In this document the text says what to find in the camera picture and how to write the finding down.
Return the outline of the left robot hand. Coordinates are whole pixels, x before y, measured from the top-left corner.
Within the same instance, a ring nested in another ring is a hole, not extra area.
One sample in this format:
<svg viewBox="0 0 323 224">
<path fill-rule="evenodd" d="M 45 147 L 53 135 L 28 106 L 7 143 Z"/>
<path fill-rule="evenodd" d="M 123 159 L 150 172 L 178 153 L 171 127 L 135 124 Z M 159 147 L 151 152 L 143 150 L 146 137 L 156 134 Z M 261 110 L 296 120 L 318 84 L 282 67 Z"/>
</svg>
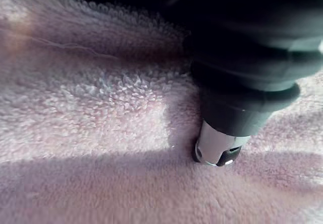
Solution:
<svg viewBox="0 0 323 224">
<path fill-rule="evenodd" d="M 86 0 L 143 7 L 190 31 L 184 40 L 203 119 L 192 155 L 232 163 L 272 113 L 322 67 L 322 0 Z"/>
</svg>

